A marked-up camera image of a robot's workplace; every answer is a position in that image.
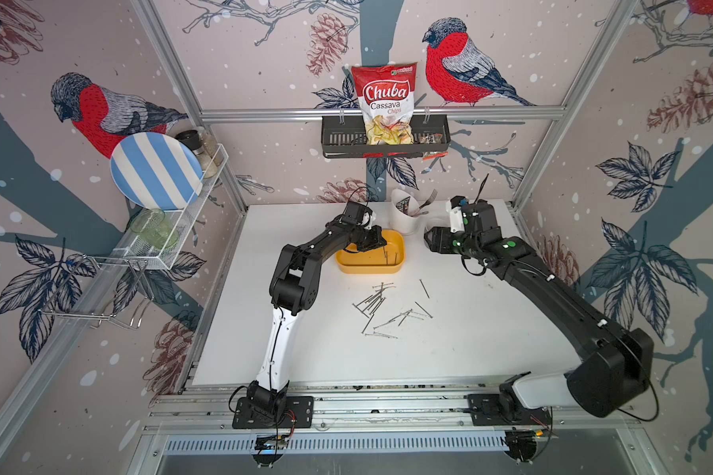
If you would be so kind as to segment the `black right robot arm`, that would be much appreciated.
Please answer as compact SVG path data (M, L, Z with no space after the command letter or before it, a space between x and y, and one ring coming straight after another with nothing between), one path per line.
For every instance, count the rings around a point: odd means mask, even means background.
M498 411L512 421L527 410L579 407L605 418L656 390L654 342L643 330L629 331L586 303L521 237L506 237L486 200L456 196L423 230L432 253L474 261L530 300L568 340L580 363L548 374L521 373L499 386Z

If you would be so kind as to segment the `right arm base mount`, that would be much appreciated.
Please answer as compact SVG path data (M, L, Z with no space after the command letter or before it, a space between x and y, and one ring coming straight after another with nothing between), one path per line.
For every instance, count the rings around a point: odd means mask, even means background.
M538 426L547 428L553 421L548 409L528 409L505 393L467 395L467 413L475 427Z

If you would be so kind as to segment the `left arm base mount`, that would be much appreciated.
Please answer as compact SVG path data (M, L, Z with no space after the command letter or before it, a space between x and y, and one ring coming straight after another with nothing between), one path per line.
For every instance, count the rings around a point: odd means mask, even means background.
M287 397L283 407L271 413L255 406L248 397L237 401L233 429L309 429L312 426L314 398Z

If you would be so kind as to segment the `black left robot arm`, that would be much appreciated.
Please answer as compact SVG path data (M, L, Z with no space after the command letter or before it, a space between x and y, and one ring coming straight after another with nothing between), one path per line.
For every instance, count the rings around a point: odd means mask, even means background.
M285 412L289 384L285 360L298 317L316 301L323 263L350 245L357 253L386 246L374 211L353 201L325 225L322 233L302 245L286 245L280 252L269 284L273 328L263 364L247 388L251 407L273 421L279 421Z

